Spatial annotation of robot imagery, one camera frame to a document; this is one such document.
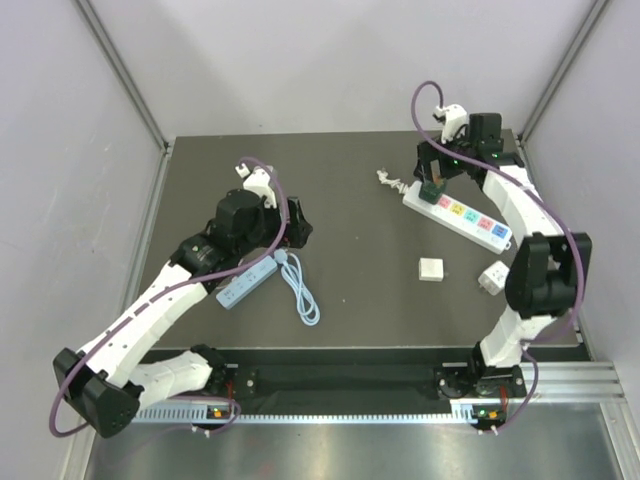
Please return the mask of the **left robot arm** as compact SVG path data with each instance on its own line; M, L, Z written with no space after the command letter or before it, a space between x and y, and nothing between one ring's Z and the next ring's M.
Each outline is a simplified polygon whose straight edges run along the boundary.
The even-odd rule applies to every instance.
M247 269L256 250L303 248L313 228L298 198L269 207L265 196L229 191L203 230L183 240L150 286L103 333L79 350L62 349L52 366L58 391L49 413L50 432L66 403L103 438L119 434L136 414L172 397L200 391L216 396L226 387L224 359L207 345L195 345L167 360L143 359L192 307L229 277Z

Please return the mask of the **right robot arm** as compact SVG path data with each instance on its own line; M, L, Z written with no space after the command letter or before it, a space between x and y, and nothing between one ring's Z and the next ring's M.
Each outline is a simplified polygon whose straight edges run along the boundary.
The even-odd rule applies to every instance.
M570 233L550 213L530 182L524 162L504 149L498 113L468 114L457 105L437 106L443 128L417 147L416 182L404 203L455 232L503 252L517 252L505 277L507 306L493 330L471 352L463 372L439 381L449 398L495 394L511 387L523 354L542 331L574 313L584 297L592 241ZM448 180L467 174L498 208L496 221L445 193Z

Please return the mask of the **dark green charger cube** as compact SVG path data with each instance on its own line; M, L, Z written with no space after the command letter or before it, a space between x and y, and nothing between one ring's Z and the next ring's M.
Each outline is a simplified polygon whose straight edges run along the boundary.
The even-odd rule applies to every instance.
M439 202L440 198L446 191L447 180L443 178L436 179L428 179L427 177L423 178L422 185L418 191L418 197L432 205L435 205Z

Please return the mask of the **white 80W charger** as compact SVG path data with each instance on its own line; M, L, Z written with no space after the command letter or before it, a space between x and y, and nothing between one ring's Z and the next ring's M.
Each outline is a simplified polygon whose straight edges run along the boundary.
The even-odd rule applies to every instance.
M444 261L441 258L422 257L418 261L418 278L425 282L441 282L444 280Z

